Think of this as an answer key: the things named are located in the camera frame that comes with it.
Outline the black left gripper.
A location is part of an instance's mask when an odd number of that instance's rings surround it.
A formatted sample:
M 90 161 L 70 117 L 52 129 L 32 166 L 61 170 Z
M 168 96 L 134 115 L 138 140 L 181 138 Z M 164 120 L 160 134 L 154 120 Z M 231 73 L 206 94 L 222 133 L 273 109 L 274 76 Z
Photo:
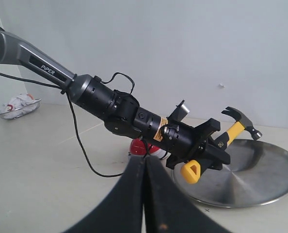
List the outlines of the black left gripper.
M 213 118 L 196 127 L 174 121 L 161 126 L 159 133 L 162 148 L 170 153 L 166 159 L 166 167 L 174 168 L 177 164 L 187 163 L 202 154 L 204 170 L 222 170 L 223 165 L 230 164 L 230 155 L 211 144 L 207 144 L 205 148 L 206 140 L 220 129 L 220 122 Z

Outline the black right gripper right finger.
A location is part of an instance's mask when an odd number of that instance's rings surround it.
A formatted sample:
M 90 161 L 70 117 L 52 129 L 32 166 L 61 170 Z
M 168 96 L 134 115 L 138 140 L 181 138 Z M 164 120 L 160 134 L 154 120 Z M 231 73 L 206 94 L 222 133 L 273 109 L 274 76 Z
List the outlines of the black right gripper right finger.
M 156 157 L 145 158 L 147 233 L 228 233 L 177 188 Z

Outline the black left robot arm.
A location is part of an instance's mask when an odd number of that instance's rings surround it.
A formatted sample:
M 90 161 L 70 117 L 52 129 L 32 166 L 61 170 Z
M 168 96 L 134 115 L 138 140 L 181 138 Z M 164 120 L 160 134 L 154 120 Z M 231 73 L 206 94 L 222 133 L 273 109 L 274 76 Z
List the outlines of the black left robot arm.
M 230 164 L 230 155 L 210 141 L 210 136 L 220 130 L 219 121 L 211 118 L 192 127 L 174 116 L 162 118 L 142 108 L 131 94 L 109 89 L 97 76 L 72 73 L 1 27 L 0 64 L 24 66 L 58 85 L 73 103 L 101 119 L 113 134 L 140 138 L 169 152 L 169 168 L 191 160 L 203 170 L 220 170 Z

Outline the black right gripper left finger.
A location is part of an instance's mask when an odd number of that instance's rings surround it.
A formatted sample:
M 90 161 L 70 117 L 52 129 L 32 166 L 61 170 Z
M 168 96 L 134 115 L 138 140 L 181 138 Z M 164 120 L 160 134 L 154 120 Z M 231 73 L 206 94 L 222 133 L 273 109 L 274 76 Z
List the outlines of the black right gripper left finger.
M 66 233 L 140 233 L 145 162 L 132 157 L 117 184 L 87 216 Z

